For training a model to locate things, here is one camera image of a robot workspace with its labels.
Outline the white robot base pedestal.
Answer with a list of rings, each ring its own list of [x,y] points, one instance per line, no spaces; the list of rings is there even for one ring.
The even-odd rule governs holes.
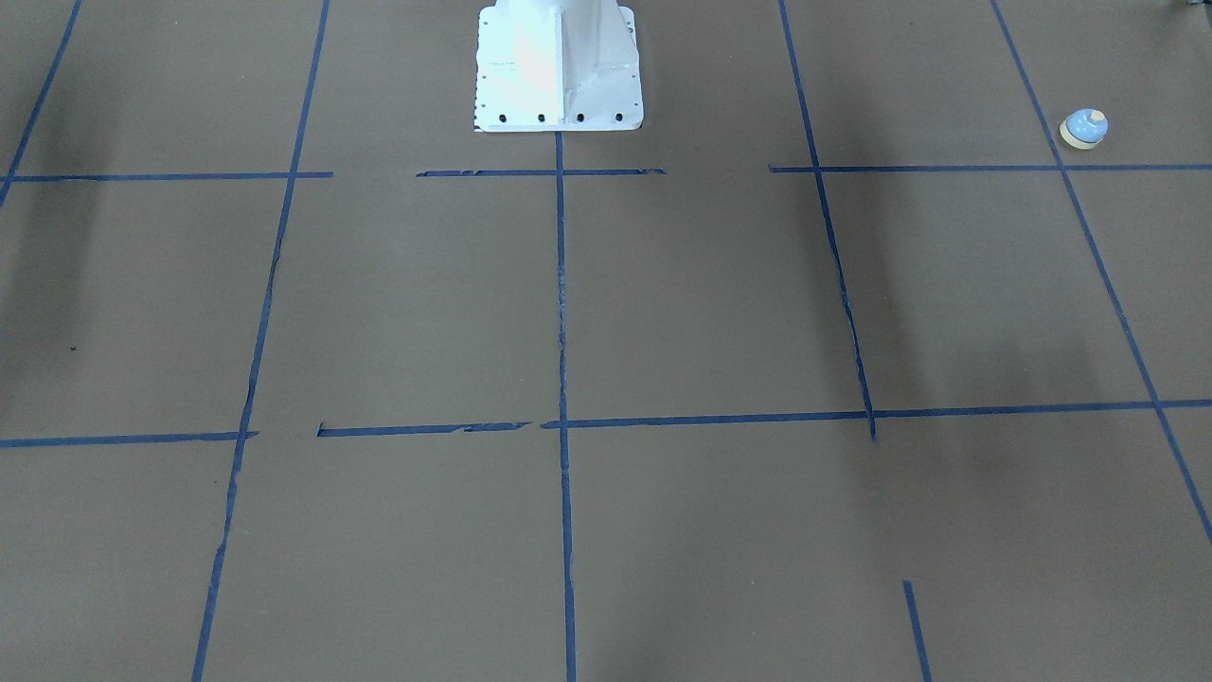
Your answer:
[[[631,131],[645,118],[636,17],[617,1],[496,1],[478,17],[473,128]]]

